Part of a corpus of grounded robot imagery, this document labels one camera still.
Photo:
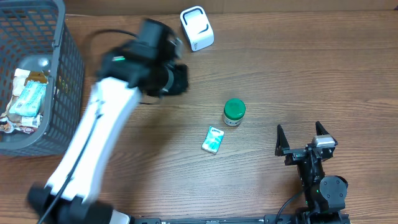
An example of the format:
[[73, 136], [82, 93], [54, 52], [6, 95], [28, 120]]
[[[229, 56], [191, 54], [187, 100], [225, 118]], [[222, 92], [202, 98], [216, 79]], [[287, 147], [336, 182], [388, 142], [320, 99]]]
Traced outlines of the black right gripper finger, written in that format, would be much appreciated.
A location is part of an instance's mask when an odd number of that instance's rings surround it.
[[323, 127], [321, 122], [317, 121], [315, 123], [315, 127], [316, 127], [317, 136], [328, 135], [329, 134], [329, 132]]
[[280, 124], [277, 125], [277, 141], [275, 145], [275, 155], [283, 156], [285, 151], [290, 149], [284, 130]]

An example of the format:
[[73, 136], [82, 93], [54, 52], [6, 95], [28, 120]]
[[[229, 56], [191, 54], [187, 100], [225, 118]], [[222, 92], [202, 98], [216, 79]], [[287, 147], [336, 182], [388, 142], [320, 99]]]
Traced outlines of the green lid white jar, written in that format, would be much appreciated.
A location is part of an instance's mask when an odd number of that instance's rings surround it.
[[239, 98], [228, 100], [223, 108], [222, 119], [228, 126], [239, 126], [246, 112], [246, 105]]

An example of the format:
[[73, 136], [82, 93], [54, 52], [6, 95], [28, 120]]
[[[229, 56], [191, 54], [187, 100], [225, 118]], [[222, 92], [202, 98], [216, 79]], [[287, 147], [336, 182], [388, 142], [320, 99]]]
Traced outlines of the small Kleenex tissue pack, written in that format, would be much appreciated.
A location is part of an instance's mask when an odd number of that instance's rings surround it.
[[224, 131], [210, 126], [201, 148], [212, 154], [216, 154], [224, 137]]

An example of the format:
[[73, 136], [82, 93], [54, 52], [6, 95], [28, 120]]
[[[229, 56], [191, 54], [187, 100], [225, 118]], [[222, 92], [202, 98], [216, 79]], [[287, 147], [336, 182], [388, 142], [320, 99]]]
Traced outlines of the yellow oil bottle silver cap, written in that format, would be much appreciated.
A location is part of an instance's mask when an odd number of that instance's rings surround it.
[[35, 57], [31, 61], [31, 79], [36, 82], [47, 83], [50, 76], [50, 60], [47, 57]]

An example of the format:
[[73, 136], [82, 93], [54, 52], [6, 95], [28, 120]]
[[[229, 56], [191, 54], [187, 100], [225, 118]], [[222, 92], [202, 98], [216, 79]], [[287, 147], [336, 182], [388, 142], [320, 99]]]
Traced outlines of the teal large tissue pack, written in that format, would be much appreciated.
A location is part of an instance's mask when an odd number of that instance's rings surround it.
[[9, 112], [21, 116], [36, 117], [44, 100], [46, 83], [29, 81]]

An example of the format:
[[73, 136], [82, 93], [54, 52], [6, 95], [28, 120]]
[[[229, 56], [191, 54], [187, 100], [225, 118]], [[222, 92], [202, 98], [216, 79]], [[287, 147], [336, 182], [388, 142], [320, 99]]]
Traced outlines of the clear brown snack bag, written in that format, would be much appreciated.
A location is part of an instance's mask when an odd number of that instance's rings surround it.
[[[6, 112], [5, 112], [6, 115], [11, 114], [9, 112], [9, 110], [10, 110], [11, 106], [16, 102], [16, 100], [18, 99], [20, 94], [22, 93], [24, 87], [27, 85], [27, 82], [34, 81], [31, 79], [31, 77], [32, 77], [32, 74], [31, 74], [30, 70], [24, 70], [21, 68], [16, 69], [15, 74], [14, 74], [14, 79], [12, 81], [12, 97], [6, 107]], [[42, 101], [42, 105], [39, 109], [39, 113], [41, 113], [40, 110], [43, 107], [44, 107], [44, 100]]]

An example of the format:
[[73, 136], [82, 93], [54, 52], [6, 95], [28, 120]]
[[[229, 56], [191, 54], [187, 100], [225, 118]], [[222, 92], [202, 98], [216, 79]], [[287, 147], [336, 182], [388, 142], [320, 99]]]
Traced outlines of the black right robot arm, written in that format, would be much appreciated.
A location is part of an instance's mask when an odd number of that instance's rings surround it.
[[[326, 175], [322, 162], [333, 157], [338, 141], [317, 121], [317, 134], [300, 149], [289, 146], [281, 125], [277, 126], [275, 155], [285, 157], [285, 165], [297, 166], [302, 190], [292, 196], [279, 209], [274, 223], [349, 223], [349, 216], [341, 214], [345, 209], [348, 182], [342, 176]], [[286, 206], [303, 195], [306, 206], [296, 209], [285, 218]]]

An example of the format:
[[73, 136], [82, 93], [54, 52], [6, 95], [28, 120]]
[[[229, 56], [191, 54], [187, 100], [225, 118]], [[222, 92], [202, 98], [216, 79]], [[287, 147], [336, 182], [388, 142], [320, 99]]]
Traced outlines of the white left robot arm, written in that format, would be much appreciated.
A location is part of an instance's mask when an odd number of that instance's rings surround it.
[[40, 223], [134, 223], [133, 216], [100, 202], [106, 165], [126, 121], [144, 95], [163, 98], [188, 88], [179, 64], [182, 41], [167, 25], [145, 19], [138, 34], [103, 56], [86, 111], [47, 183], [27, 195]]

